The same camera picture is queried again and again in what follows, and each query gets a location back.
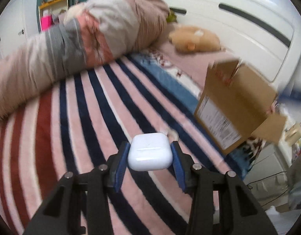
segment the shelf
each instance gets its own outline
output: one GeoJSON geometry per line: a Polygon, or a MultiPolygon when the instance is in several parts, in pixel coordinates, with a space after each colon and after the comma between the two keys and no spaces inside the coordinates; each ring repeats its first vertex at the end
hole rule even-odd
{"type": "Polygon", "coordinates": [[[53,1],[50,1],[50,2],[46,2],[46,3],[42,4],[41,6],[39,6],[38,8],[40,10],[43,10],[43,9],[46,9],[46,8],[52,6],[56,3],[62,2],[62,1],[65,1],[65,0],[53,0],[53,1]]]}

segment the metal screw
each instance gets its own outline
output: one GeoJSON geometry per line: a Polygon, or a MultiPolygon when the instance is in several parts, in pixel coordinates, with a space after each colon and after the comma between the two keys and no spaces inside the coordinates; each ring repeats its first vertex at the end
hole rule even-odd
{"type": "Polygon", "coordinates": [[[235,177],[236,176],[235,171],[233,171],[233,170],[228,171],[228,176],[231,178],[235,177]]]}
{"type": "Polygon", "coordinates": [[[72,178],[73,177],[73,172],[71,171],[68,171],[66,174],[65,174],[65,178],[69,179],[69,178],[72,178]]]}
{"type": "Polygon", "coordinates": [[[103,170],[106,170],[108,168],[108,166],[106,164],[101,164],[99,167],[98,167],[101,171],[103,170]]]}
{"type": "Polygon", "coordinates": [[[200,164],[193,164],[193,169],[195,169],[195,170],[198,170],[198,169],[201,169],[201,165],[200,164]]]}

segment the pink box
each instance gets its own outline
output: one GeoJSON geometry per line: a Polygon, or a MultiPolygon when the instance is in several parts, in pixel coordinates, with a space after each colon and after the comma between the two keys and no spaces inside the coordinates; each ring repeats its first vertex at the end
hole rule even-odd
{"type": "Polygon", "coordinates": [[[42,31],[46,31],[53,25],[52,16],[45,16],[40,19],[40,28],[42,31]]]}

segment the cabinet door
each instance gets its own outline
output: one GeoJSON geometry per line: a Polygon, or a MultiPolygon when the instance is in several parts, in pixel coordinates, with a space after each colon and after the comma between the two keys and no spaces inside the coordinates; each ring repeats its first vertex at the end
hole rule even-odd
{"type": "Polygon", "coordinates": [[[23,0],[8,4],[0,16],[0,52],[4,58],[26,42],[23,0]]]}

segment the blue gripper pad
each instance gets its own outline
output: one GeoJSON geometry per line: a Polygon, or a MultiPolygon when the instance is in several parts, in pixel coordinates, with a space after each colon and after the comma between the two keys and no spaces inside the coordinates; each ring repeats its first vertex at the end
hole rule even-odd
{"type": "Polygon", "coordinates": [[[127,159],[130,150],[130,144],[128,142],[123,142],[121,144],[120,150],[117,154],[117,158],[115,160],[116,169],[114,176],[114,189],[116,192],[119,192],[122,186],[123,177],[125,174],[125,170],[127,168],[127,159]]]}
{"type": "Polygon", "coordinates": [[[179,144],[176,142],[171,143],[171,151],[173,155],[173,169],[176,176],[176,180],[179,184],[179,187],[182,189],[182,191],[185,191],[186,189],[186,183],[185,183],[185,171],[182,166],[182,161],[180,159],[180,151],[178,151],[177,147],[180,148],[179,144]]]}

